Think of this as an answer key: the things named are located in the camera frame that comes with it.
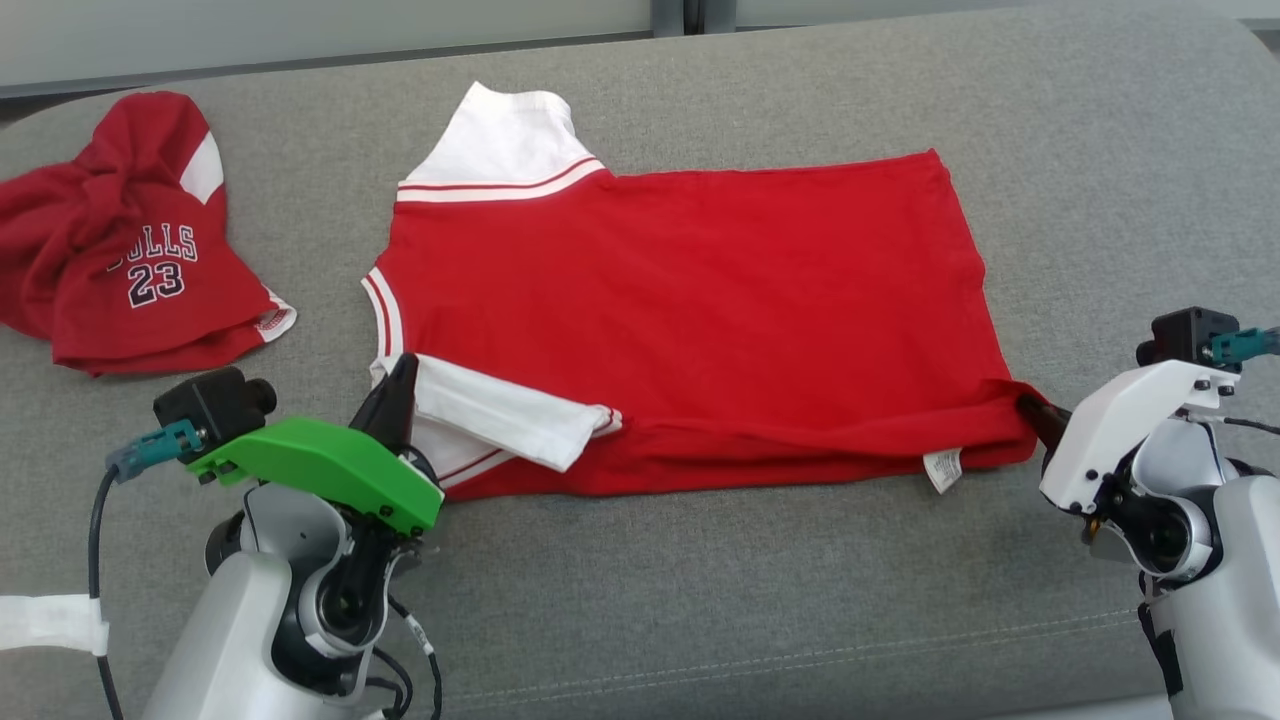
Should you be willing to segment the red Bulls 23 shorts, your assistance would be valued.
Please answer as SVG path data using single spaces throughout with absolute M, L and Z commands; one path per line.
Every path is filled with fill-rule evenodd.
M 205 372 L 296 319 L 233 251 L 221 154 L 183 94 L 128 95 L 73 160 L 0 182 L 0 324 L 60 366 Z

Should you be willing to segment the grey fabric sofa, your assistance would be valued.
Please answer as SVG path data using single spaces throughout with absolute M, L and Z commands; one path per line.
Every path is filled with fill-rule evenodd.
M 1149 322 L 1280 325 L 1280 61 L 1197 0 L 1043 5 L 439 56 L 174 85 L 221 145 L 230 238 L 300 310 L 243 363 L 280 414 L 347 421 L 376 342 L 360 275 L 396 182 L 466 88 L 549 90 L 627 173 L 936 149 L 1004 355 L 1075 404 Z M 396 582 L 444 720 L 964 720 L 1160 696 L 1129 565 L 1038 462 L 448 510 Z

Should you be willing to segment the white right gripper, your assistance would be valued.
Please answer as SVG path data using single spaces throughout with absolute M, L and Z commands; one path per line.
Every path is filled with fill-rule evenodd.
M 1115 377 L 1080 401 L 1074 411 L 1038 395 L 1020 395 L 1019 415 L 1053 452 L 1039 492 L 1057 509 L 1092 514 L 1102 475 L 1117 469 L 1130 451 L 1184 407 L 1220 407 L 1219 389 L 1234 389 L 1242 375 L 1167 360 Z

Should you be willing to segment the red jersey shirt white sleeves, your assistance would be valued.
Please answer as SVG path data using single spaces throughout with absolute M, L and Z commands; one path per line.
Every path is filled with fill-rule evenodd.
M 453 501 L 1028 460 L 986 265 L 928 150 L 617 176 L 556 94 L 474 83 L 361 284 Z

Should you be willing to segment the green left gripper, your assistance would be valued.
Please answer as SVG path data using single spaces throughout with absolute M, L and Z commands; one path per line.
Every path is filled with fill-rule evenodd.
M 289 416 L 224 443 L 187 464 L 224 486 L 253 478 L 311 493 L 381 519 L 402 536 L 430 532 L 444 492 L 411 462 L 419 360 L 393 357 L 348 427 Z

